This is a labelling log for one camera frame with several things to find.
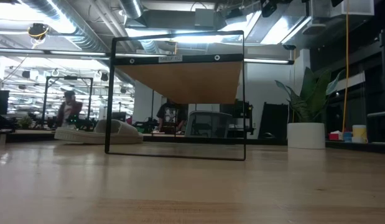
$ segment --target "small plant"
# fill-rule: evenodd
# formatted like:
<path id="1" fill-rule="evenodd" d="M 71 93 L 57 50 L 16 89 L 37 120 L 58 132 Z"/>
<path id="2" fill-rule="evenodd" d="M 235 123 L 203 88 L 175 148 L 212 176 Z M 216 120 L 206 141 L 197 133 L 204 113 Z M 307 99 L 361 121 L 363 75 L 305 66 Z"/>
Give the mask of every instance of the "small plant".
<path id="1" fill-rule="evenodd" d="M 19 124 L 22 128 L 29 128 L 29 126 L 32 124 L 32 118 L 30 118 L 30 116 L 28 116 L 28 115 L 25 115 L 23 118 L 21 118 L 21 119 L 18 121 L 18 124 Z"/>
<path id="2" fill-rule="evenodd" d="M 289 105 L 299 117 L 302 123 L 312 123 L 327 105 L 328 95 L 333 93 L 339 77 L 345 70 L 341 71 L 334 81 L 330 81 L 331 71 L 323 72 L 318 80 L 309 68 L 305 68 L 302 91 L 300 96 L 291 87 L 275 81 L 277 86 L 289 95 Z"/>

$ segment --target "potted plant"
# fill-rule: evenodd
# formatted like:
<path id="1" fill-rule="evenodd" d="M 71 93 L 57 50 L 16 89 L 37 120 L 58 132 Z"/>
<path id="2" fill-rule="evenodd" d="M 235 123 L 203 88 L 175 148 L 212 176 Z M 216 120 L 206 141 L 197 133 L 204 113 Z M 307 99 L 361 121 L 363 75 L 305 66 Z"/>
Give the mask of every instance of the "potted plant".
<path id="1" fill-rule="evenodd" d="M 32 118 L 26 115 L 18 121 L 18 124 L 21 126 L 22 129 L 28 129 L 29 126 L 32 124 Z"/>
<path id="2" fill-rule="evenodd" d="M 342 72 L 331 82 L 332 73 L 330 70 L 326 70 L 319 78 L 316 78 L 311 69 L 306 68 L 300 95 L 296 94 L 291 87 L 277 80 L 275 81 L 277 86 L 285 90 L 289 95 L 289 105 L 299 118 L 298 123 L 289 123 L 287 125 L 288 147 L 302 149 L 325 148 L 325 125 L 316 123 L 315 119 L 326 107 L 328 95 L 335 90 Z"/>

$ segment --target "black stand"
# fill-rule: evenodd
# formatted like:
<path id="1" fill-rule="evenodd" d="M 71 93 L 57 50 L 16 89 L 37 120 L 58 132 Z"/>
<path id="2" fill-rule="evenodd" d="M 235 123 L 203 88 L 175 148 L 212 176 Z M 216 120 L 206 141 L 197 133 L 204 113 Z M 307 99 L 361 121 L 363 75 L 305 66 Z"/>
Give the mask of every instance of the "black stand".
<path id="1" fill-rule="evenodd" d="M 209 143 L 209 144 L 243 144 L 243 157 L 241 158 L 227 158 L 227 157 L 201 157 L 201 156 L 178 156 L 178 155 L 153 155 L 153 154 L 134 154 L 134 153 L 120 153 L 111 152 L 111 120 L 112 120 L 112 105 L 113 105 L 113 88 L 114 88 L 114 72 L 115 66 L 118 65 L 152 65 L 159 63 L 159 57 L 116 57 L 116 44 L 120 41 L 130 40 L 147 40 L 147 39 L 168 39 L 181 36 L 212 36 L 212 35 L 242 35 L 242 53 L 241 54 L 220 54 L 220 55 L 183 55 L 182 62 L 171 63 L 216 63 L 216 62 L 244 62 L 244 33 L 241 30 L 237 31 L 217 31 L 217 32 L 198 32 L 190 34 L 166 34 L 166 35 L 151 35 L 144 37 L 117 37 L 112 39 L 111 46 L 111 65 L 109 72 L 109 90 L 108 90 L 108 112 L 106 120 L 106 135 L 105 135 L 105 153 L 127 156 L 151 156 L 151 157 L 173 157 L 173 158 L 188 158 L 188 159 L 213 159 L 213 160 L 227 160 L 227 161 L 245 161 L 246 160 L 246 123 L 243 123 L 243 139 L 203 139 L 203 138 L 173 138 L 173 142 L 189 142 L 189 143 Z M 242 66 L 242 83 L 243 83 L 243 104 L 245 103 L 245 77 L 244 64 Z M 153 97 L 152 91 L 152 108 L 151 117 L 153 117 Z M 243 120 L 246 120 L 245 107 L 243 107 Z"/>

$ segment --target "black frame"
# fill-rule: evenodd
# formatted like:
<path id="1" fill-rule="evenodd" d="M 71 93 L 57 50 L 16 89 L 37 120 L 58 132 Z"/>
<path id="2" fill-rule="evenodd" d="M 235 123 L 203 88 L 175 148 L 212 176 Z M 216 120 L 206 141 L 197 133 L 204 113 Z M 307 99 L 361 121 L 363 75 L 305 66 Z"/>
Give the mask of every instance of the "black frame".
<path id="1" fill-rule="evenodd" d="M 45 90 L 44 90 L 44 101 L 43 101 L 43 113 L 42 113 L 42 124 L 44 124 L 44 119 L 45 119 L 45 107 L 46 107 L 46 104 L 47 104 L 47 92 L 49 90 L 49 80 L 51 78 L 56 78 L 57 80 L 62 78 L 64 80 L 67 79 L 67 77 L 54 77 L 54 76 L 47 76 L 46 77 L 46 80 L 45 80 Z M 88 111 L 87 111 L 87 119 L 90 119 L 90 108 L 91 108 L 91 95 L 93 94 L 93 81 L 94 81 L 94 78 L 87 78 L 87 77 L 72 77 L 72 78 L 69 78 L 69 79 L 74 79 L 74 80 L 77 80 L 77 79 L 84 79 L 84 80 L 90 80 L 90 95 L 88 97 Z"/>
<path id="2" fill-rule="evenodd" d="M 243 103 L 245 103 L 245 72 L 244 72 L 244 32 L 242 30 L 235 31 L 214 31 L 214 32 L 197 32 L 188 34 L 165 34 L 165 35 L 150 35 L 143 37 L 115 37 L 112 39 L 111 46 L 111 64 L 109 72 L 109 89 L 108 89 L 108 107 L 107 107 L 107 120 L 106 120 L 106 133 L 105 133 L 105 153 L 125 156 L 150 156 L 150 157 L 171 157 L 171 158 L 187 158 L 187 159 L 212 159 L 212 160 L 225 160 L 225 161 L 245 161 L 246 160 L 246 122 L 243 123 L 243 139 L 235 139 L 236 141 L 224 141 L 224 139 L 200 139 L 200 138 L 173 138 L 173 142 L 190 142 L 190 143 L 210 143 L 210 144 L 243 144 L 243 158 L 226 158 L 226 157 L 200 157 L 200 156 L 177 156 L 177 155 L 154 155 L 154 154 L 135 154 L 135 153 L 120 153 L 110 152 L 111 144 L 111 120 L 112 120 L 112 105 L 113 105 L 113 85 L 114 85 L 114 72 L 116 65 L 142 65 L 142 64 L 157 64 L 159 57 L 122 57 L 116 58 L 116 44 L 119 41 L 128 40 L 146 40 L 146 39 L 161 39 L 161 38 L 174 38 L 185 36 L 208 36 L 208 35 L 242 35 L 242 53 L 241 54 L 216 54 L 216 55 L 183 55 L 182 62 L 170 62 L 170 63 L 199 63 L 199 62 L 242 62 L 242 83 L 243 83 Z M 153 107 L 151 108 L 151 116 L 153 117 Z M 246 112 L 243 107 L 243 119 L 246 120 Z"/>

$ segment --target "mesh chair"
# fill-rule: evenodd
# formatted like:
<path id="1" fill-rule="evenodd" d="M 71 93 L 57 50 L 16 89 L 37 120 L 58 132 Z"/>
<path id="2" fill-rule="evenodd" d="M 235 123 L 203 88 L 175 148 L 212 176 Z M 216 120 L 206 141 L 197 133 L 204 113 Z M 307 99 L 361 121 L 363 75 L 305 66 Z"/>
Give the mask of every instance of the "mesh chair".
<path id="1" fill-rule="evenodd" d="M 232 116 L 212 111 L 192 111 L 188 118 L 185 137 L 227 138 Z"/>

